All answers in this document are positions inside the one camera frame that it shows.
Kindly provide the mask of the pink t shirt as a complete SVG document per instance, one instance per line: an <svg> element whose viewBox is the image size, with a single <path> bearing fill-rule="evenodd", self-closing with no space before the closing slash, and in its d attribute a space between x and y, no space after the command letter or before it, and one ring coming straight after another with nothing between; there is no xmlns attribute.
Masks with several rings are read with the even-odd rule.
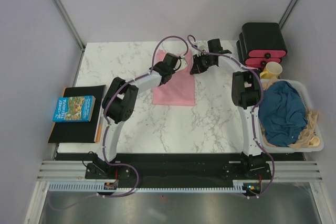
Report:
<svg viewBox="0 0 336 224"><path fill-rule="evenodd" d="M192 51L187 53L188 67L180 69L172 78L153 88L154 105L195 106L195 79L190 75L193 64Z"/></svg>

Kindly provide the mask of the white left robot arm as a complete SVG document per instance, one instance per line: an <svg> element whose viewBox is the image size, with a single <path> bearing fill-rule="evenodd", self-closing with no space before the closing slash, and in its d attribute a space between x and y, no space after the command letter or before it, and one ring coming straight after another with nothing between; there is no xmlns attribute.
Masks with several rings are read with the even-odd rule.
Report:
<svg viewBox="0 0 336 224"><path fill-rule="evenodd" d="M128 81L113 79L103 100L103 117L106 127L100 144L99 158L103 161L97 166L97 173L103 178L111 178L115 165L111 161L117 155L117 145L125 122L134 111L138 95L168 83L174 74L187 67L182 57L167 53L162 61L154 64L147 72Z"/></svg>

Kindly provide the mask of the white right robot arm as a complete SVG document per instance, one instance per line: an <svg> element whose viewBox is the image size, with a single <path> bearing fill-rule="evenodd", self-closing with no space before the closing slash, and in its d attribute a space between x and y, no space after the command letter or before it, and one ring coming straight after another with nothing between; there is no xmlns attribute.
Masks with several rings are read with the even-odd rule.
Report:
<svg viewBox="0 0 336 224"><path fill-rule="evenodd" d="M209 52L196 45L195 37L187 37L191 47L199 53L193 56L190 74L200 74L217 66L232 74L232 101L238 107L243 128L243 153L247 156L262 154L261 129L258 122L258 106L263 99L263 87L256 70L247 68L223 50L219 39L208 42Z"/></svg>

